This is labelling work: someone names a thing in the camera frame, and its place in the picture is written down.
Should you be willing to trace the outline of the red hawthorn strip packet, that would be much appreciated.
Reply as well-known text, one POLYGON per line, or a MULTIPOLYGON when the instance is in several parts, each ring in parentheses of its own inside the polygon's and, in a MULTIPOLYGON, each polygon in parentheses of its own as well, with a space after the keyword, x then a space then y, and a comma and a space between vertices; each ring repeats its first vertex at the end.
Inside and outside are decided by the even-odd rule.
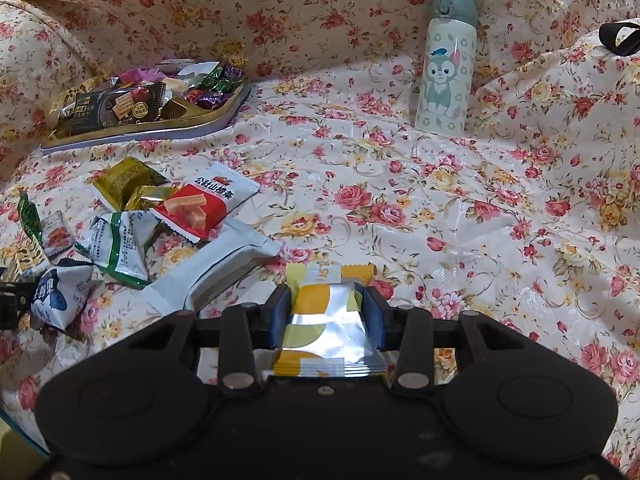
POLYGON ((199 243, 207 240, 215 226, 258 191, 259 184, 254 180, 213 162, 167 200, 152 207, 151 212, 191 243, 199 243))

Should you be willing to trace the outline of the cartoon cat water bottle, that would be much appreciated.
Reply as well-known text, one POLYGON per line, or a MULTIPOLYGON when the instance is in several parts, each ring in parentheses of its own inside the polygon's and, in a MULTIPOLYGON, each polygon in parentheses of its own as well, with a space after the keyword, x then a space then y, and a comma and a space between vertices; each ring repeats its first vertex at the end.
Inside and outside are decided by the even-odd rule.
POLYGON ((477 46, 474 0, 433 0, 414 126, 462 136, 477 46))

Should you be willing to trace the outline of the white nut snack packet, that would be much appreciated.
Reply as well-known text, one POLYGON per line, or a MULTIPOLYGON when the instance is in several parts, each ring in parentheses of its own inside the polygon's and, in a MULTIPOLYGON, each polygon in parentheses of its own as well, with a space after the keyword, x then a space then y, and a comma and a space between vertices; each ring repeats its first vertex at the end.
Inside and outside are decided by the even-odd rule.
POLYGON ((67 227, 61 211, 52 212, 40 222, 41 244, 44 254, 53 258, 70 249, 75 243, 75 237, 67 227))

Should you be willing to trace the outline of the gold green snack packet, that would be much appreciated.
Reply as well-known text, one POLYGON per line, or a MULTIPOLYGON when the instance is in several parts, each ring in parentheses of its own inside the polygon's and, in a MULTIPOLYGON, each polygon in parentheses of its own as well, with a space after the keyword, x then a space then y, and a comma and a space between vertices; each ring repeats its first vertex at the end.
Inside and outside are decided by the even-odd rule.
POLYGON ((114 212, 148 210, 177 192, 167 178, 134 157, 103 170, 92 186, 104 206, 114 212))

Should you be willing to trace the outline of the black cracker packet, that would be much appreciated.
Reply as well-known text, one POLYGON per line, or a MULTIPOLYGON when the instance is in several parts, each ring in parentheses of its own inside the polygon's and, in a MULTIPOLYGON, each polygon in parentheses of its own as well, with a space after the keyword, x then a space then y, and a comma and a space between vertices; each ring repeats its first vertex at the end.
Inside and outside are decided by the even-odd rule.
POLYGON ((163 107, 166 84, 130 84, 76 96, 68 122, 71 134, 155 122, 163 107))

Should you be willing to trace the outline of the gold tray full of snacks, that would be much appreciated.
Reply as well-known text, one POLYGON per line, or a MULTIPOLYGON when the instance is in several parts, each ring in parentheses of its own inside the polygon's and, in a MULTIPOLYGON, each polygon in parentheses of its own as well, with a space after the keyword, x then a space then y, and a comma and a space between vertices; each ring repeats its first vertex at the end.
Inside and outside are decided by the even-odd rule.
POLYGON ((43 153, 146 140, 182 140, 226 128, 250 94, 230 62, 166 60, 96 77, 51 101, 43 153))

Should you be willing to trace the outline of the white long snack packet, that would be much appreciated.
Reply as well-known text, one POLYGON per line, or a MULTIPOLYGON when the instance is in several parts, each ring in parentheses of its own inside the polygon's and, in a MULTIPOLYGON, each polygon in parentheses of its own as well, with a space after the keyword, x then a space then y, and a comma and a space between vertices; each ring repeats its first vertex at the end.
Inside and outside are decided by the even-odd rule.
POLYGON ((234 283, 279 255, 275 240, 228 219, 217 237, 140 292, 159 315, 198 312, 234 283))

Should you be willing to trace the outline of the floral sofa cover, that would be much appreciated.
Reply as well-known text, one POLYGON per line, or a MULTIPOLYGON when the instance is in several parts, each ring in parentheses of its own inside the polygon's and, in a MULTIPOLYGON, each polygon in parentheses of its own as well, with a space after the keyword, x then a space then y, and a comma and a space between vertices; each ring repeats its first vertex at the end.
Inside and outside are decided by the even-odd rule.
POLYGON ((433 0, 1 0, 1 258, 18 199, 81 235, 128 156, 183 183, 259 184, 238 217, 280 254, 205 309, 259 301, 293 262, 372 263, 396 307, 477 310, 582 365, 620 414, 606 458, 639 474, 639 60, 599 27, 639 0, 474 0, 462 136, 414 126, 433 0), (168 58, 241 64, 232 124, 191 140, 43 155, 51 101, 168 58))

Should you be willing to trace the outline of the green candy wrapper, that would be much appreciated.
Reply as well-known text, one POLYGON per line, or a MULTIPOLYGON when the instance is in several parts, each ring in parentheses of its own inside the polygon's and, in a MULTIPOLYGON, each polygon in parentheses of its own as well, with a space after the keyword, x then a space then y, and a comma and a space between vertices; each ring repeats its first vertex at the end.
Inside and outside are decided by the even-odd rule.
POLYGON ((42 229, 37 206, 26 192, 21 192, 17 205, 18 220, 20 220, 24 237, 18 245, 20 251, 35 264, 47 260, 42 249, 42 229))

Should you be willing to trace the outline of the gold empty tin tray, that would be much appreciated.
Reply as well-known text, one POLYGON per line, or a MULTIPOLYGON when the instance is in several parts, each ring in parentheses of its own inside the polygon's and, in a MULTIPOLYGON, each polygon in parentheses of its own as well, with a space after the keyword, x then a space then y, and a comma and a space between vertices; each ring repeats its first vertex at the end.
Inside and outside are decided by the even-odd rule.
POLYGON ((1 412, 1 478, 3 480, 25 480, 32 476, 49 460, 44 452, 5 412, 1 412))

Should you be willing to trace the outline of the green white triangle packet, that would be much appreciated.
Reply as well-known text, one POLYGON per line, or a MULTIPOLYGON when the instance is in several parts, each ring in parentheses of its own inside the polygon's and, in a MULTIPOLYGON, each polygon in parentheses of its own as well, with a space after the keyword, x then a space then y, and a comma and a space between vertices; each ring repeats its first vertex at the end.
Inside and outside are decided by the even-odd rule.
POLYGON ((142 289, 149 284, 145 253, 159 223, 146 210, 102 214, 93 219, 75 247, 114 280, 142 289))

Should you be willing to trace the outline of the blue white milk packet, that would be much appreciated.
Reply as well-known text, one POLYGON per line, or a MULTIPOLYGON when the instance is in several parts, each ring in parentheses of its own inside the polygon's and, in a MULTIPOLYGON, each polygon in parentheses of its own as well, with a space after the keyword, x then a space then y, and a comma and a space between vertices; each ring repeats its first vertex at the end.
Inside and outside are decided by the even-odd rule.
POLYGON ((57 330, 66 330, 85 307, 92 263, 70 258, 42 274, 30 310, 35 318, 57 330))

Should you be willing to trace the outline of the yellow silver snack packet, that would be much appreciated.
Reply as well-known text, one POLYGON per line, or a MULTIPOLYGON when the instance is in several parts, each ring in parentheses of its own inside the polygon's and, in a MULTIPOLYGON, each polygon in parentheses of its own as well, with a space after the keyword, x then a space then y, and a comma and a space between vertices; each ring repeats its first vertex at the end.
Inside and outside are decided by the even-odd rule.
POLYGON ((362 288, 375 266, 290 263, 292 308, 272 374, 281 377, 364 377, 386 372, 364 322, 362 288))

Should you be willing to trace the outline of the brown patterned snack packet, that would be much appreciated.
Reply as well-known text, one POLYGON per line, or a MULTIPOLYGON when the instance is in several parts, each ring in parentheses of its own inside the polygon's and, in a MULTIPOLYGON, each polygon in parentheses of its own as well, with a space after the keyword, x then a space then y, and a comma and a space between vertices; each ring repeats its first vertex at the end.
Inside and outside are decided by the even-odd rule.
POLYGON ((2 283, 32 283, 48 270, 50 262, 39 245, 21 245, 12 248, 9 260, 1 273, 2 283))

